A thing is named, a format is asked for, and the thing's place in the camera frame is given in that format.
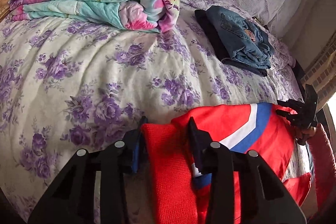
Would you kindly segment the right hand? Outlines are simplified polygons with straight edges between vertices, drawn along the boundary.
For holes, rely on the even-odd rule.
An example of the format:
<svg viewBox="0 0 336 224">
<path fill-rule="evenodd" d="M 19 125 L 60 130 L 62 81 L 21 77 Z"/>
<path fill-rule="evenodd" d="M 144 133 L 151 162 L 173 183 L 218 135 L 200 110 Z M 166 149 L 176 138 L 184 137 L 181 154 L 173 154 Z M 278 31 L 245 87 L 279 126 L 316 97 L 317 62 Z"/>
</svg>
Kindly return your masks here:
<svg viewBox="0 0 336 224">
<path fill-rule="evenodd" d="M 315 135 L 317 128 L 309 127 L 306 129 L 296 128 L 295 129 L 295 138 L 299 145 L 305 145 L 306 141 Z"/>
</svg>

